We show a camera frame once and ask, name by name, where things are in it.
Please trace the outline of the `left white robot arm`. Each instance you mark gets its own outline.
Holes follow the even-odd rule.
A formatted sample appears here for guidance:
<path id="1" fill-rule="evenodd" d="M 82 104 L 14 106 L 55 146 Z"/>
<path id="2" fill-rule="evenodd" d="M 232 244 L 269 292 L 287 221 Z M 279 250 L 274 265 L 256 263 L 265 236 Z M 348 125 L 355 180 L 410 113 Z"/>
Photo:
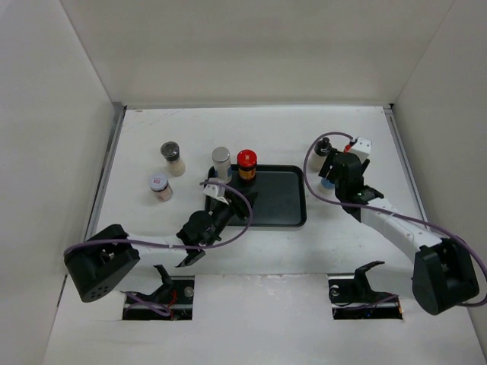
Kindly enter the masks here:
<path id="1" fill-rule="evenodd" d="M 116 289 L 141 260 L 138 246 L 174 249 L 186 254 L 180 267 L 198 262 L 206 252 L 227 246 L 241 238 L 253 222 L 257 192 L 226 191 L 225 202 L 210 211 L 192 213 L 175 235 L 175 244 L 131 240 L 120 224 L 111 224 L 89 240 L 75 244 L 63 253 L 78 296 L 92 303 Z"/>

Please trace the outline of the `black cap white bottle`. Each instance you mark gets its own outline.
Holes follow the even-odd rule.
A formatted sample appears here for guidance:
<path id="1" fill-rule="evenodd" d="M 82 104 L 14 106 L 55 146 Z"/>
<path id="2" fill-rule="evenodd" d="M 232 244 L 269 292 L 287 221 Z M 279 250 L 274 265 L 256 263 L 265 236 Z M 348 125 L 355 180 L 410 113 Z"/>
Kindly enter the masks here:
<path id="1" fill-rule="evenodd" d="M 329 138 L 321 138 L 315 145 L 308 160 L 308 169 L 313 172 L 320 172 L 326 158 L 332 149 Z"/>

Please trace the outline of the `silver lid blue jar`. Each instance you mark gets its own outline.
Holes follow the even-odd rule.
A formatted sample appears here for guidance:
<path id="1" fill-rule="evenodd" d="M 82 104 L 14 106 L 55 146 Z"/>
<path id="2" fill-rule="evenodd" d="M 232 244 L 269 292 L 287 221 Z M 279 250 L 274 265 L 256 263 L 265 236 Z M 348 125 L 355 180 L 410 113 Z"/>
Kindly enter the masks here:
<path id="1" fill-rule="evenodd" d="M 231 154 L 226 147 L 217 147 L 212 152 L 215 177 L 224 183 L 232 180 Z"/>

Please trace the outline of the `red lid jar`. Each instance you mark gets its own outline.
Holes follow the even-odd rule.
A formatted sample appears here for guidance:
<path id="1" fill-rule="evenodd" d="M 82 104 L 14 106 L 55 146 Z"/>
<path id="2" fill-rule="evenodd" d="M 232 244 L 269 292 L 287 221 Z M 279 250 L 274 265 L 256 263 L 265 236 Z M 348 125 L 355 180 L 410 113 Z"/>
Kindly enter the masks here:
<path id="1" fill-rule="evenodd" d="M 256 179 L 257 155 L 250 149 L 244 149 L 237 154 L 237 172 L 239 180 L 250 185 Z"/>

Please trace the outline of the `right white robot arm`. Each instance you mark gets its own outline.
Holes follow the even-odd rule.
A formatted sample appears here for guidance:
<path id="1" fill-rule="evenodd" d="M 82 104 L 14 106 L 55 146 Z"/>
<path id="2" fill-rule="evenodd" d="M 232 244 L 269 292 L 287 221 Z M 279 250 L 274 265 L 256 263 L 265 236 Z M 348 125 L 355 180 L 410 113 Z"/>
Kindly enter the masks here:
<path id="1" fill-rule="evenodd" d="M 458 236 L 400 214 L 384 194 L 365 185 L 369 163 L 333 148 L 320 176 L 334 184 L 345 212 L 380 233 L 412 262 L 412 295 L 424 311 L 438 315 L 454 306 L 475 306 L 471 299 L 479 294 L 479 283 L 473 261 L 478 257 Z"/>

